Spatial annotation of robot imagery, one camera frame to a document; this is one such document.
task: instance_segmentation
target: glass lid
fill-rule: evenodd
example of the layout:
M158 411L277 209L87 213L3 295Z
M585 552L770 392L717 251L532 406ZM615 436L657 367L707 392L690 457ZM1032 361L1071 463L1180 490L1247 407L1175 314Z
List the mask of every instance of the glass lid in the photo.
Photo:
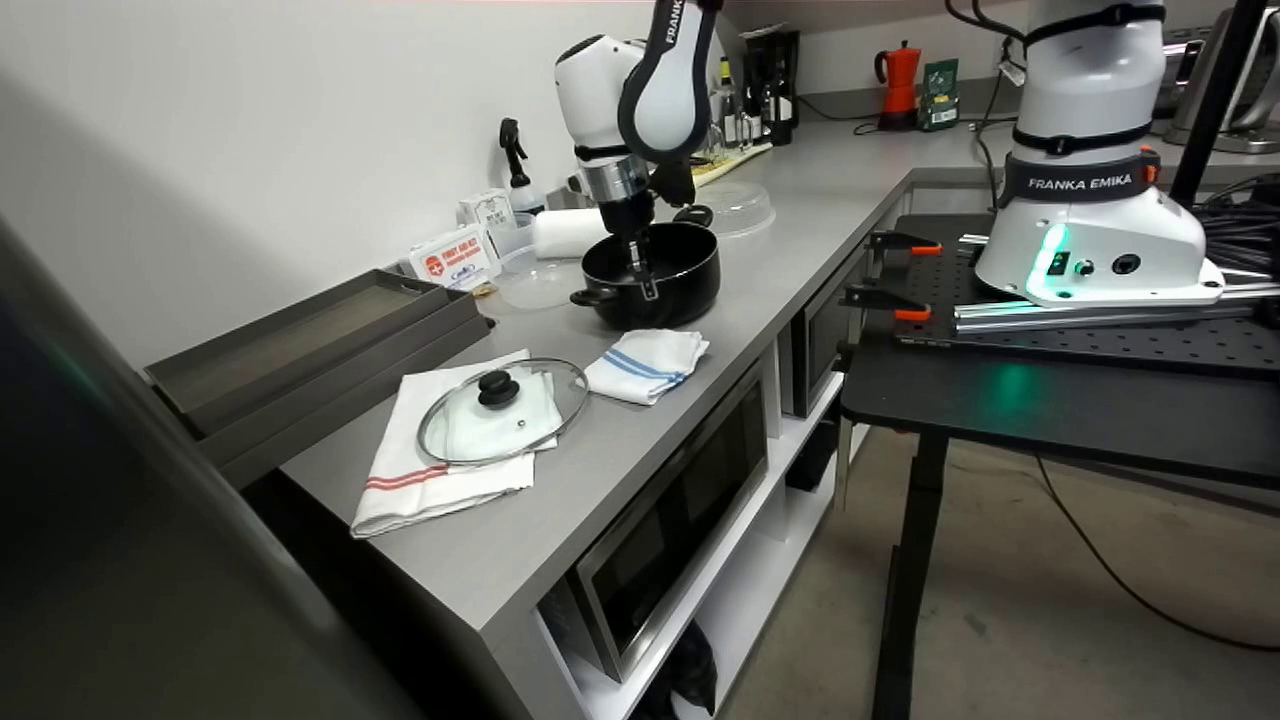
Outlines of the glass lid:
M550 358L526 358L445 392L416 429L445 463L493 463L550 443L587 406L587 377Z

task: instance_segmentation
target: red bottle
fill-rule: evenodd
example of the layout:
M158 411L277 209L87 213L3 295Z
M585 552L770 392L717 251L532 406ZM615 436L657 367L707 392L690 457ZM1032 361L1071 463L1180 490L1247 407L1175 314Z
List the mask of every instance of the red bottle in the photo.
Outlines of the red bottle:
M897 51L875 51L880 130L915 130L915 69L920 49L908 49L908 41Z

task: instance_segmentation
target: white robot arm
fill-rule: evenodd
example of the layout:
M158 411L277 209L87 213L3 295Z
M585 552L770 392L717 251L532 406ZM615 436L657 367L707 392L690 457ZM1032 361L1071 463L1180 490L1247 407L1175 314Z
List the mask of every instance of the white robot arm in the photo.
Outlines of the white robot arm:
M653 220L642 160L658 164L658 198L690 201L717 11L721 0L657 0L642 49L587 35L555 61L561 111L606 234L630 238Z
M1038 308L1195 308L1225 274L1139 150L1163 73L1163 0L1032 0L1027 88L976 277Z

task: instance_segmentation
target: floor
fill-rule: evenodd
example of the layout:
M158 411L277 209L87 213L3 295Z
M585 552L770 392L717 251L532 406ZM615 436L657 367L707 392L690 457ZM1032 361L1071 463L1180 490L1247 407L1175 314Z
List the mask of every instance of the floor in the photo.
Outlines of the floor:
M870 433L755 644L729 720L861 720L912 436ZM1048 463L1149 600L1280 644L1280 515ZM1114 593L1036 463L950 443L920 635L915 720L1274 720L1280 657L1195 640Z

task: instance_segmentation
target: lid handle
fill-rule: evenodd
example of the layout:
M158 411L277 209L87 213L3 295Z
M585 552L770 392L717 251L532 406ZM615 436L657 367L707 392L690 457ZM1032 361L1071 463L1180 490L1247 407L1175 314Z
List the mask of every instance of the lid handle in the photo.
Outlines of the lid handle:
M481 377L481 406L498 411L510 407L520 397L520 386L510 382L510 374L483 374Z

